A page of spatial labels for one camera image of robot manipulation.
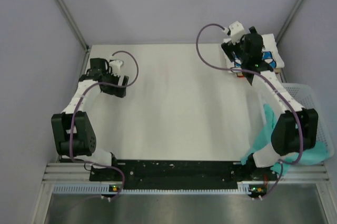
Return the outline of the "white printed t shirt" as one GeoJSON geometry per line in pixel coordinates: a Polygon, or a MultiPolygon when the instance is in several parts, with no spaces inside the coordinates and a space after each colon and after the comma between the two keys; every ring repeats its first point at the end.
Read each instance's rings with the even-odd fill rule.
{"type": "MultiPolygon", "coordinates": [[[[273,69],[283,69],[284,62],[279,55],[279,51],[276,46],[275,37],[273,34],[263,34],[263,56],[262,60],[266,61],[273,69]]],[[[240,67],[241,61],[237,56],[234,57],[234,61],[231,62],[228,56],[225,54],[225,66],[226,67],[240,67]]]]}

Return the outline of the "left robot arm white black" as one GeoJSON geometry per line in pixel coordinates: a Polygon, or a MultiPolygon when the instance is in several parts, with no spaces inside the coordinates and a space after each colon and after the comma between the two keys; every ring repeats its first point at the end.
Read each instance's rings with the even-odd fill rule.
{"type": "Polygon", "coordinates": [[[114,164],[113,153],[97,146],[88,112],[101,93],[119,98],[126,96],[129,77],[122,74],[123,64],[119,59],[91,59],[90,68],[80,77],[70,103],[51,118],[57,153],[69,158],[72,149],[75,160],[102,164],[101,174],[108,180],[118,177],[119,167],[114,164]]]}

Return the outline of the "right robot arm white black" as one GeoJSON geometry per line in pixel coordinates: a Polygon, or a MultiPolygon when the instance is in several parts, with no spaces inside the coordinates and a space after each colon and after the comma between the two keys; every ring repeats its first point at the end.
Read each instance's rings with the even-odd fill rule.
{"type": "Polygon", "coordinates": [[[231,70],[242,73],[272,108],[276,119],[270,142],[249,154],[246,161],[247,176],[256,180],[264,175],[265,167],[315,146],[319,115],[297,102],[277,78],[277,68],[284,64],[279,61],[272,34],[261,35],[253,26],[245,30],[238,21],[224,33],[228,38],[221,48],[231,70]]]}

